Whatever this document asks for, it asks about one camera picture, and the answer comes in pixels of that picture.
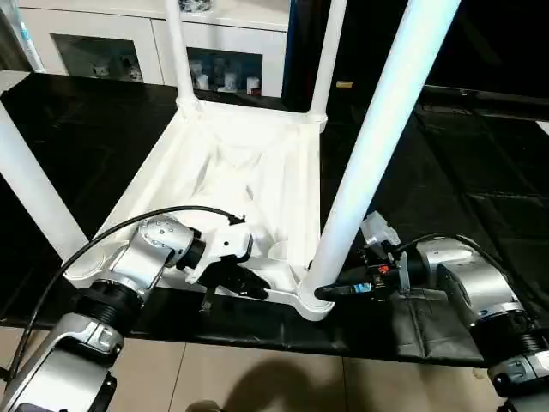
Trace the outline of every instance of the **black table surface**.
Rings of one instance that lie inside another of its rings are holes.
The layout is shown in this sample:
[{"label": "black table surface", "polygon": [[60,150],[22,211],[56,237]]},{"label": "black table surface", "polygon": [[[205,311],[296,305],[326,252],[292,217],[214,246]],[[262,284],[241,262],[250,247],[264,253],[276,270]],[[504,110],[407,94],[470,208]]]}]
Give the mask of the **black table surface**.
[{"label": "black table surface", "polygon": [[[205,100],[283,108],[269,98],[204,93]],[[93,236],[176,111],[166,86],[33,74],[2,95],[51,182],[83,231]],[[361,121],[329,121],[321,142],[324,223]],[[429,232],[464,233],[497,253],[545,297],[549,291],[549,136],[534,122],[481,118],[417,107],[371,210],[402,240]],[[25,324],[60,261],[6,182],[0,319]],[[360,246],[359,237],[355,242]],[[358,258],[354,246],[347,259]],[[38,327],[70,309],[74,288],[53,289]],[[149,339],[272,348],[305,353],[482,366],[468,332],[440,293],[417,290],[385,302],[337,304],[321,322],[290,306],[157,288],[131,335]],[[545,312],[534,305],[536,316]]]}]

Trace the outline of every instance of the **white pole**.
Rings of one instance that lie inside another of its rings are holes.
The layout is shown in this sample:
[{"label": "white pole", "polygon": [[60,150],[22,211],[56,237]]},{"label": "white pole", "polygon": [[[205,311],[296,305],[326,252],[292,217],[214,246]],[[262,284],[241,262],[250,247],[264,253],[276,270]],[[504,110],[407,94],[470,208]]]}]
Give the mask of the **white pole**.
[{"label": "white pole", "polygon": [[337,57],[337,48],[340,44],[341,28],[343,27],[346,6],[347,0],[332,0],[329,6],[323,50],[320,55],[320,62],[318,63],[315,90],[312,95],[311,109],[309,110],[309,114],[313,116],[326,116],[326,105],[328,104],[329,90],[332,85],[335,58]]},{"label": "white pole", "polygon": [[185,100],[195,100],[195,92],[192,89],[190,78],[189,58],[187,47],[183,39],[181,24],[181,9],[178,0],[165,0],[166,19],[172,44],[173,62],[175,63],[175,74],[178,79],[178,99],[182,104]]},{"label": "white pole", "polygon": [[299,298],[311,308],[328,305],[318,300],[314,291],[333,283],[340,274],[459,3],[460,0],[408,2],[311,270],[299,285]]},{"label": "white pole", "polygon": [[87,243],[61,197],[0,103],[0,173],[62,260]]}]

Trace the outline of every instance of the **tiled floor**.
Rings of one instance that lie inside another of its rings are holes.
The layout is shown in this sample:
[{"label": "tiled floor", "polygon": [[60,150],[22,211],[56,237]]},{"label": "tiled floor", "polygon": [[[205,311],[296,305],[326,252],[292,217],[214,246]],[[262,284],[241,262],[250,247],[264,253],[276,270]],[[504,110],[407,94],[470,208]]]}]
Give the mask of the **tiled floor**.
[{"label": "tiled floor", "polygon": [[[20,334],[0,328],[1,366]],[[502,403],[482,370],[190,343],[127,339],[112,373],[115,412],[214,403],[227,412],[485,412]]]}]

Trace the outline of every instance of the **blue label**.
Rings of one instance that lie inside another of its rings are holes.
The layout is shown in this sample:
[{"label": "blue label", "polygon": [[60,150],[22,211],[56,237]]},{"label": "blue label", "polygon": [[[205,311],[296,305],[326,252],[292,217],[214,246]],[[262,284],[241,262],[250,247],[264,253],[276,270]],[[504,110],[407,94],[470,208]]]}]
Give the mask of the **blue label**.
[{"label": "blue label", "polygon": [[371,291],[371,284],[370,283],[360,283],[358,285],[354,285],[354,291],[357,294],[364,294]]}]

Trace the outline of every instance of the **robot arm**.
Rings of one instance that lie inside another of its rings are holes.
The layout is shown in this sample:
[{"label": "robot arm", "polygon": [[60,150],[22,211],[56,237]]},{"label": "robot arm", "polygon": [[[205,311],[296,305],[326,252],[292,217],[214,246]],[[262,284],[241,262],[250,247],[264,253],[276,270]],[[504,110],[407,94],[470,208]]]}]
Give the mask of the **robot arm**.
[{"label": "robot arm", "polygon": [[509,283],[467,239],[438,237],[400,248],[380,214],[363,222],[366,271],[362,279],[317,289],[319,299],[338,300],[380,290],[442,289],[486,360],[502,411],[539,412],[549,405],[549,345]]},{"label": "robot arm", "polygon": [[143,221],[90,288],[79,290],[74,312],[61,318],[9,384],[0,411],[107,410],[117,384],[109,369],[164,268],[185,270],[188,282],[207,288],[266,294],[263,279],[236,265],[251,247],[243,224],[202,236],[170,215]]}]

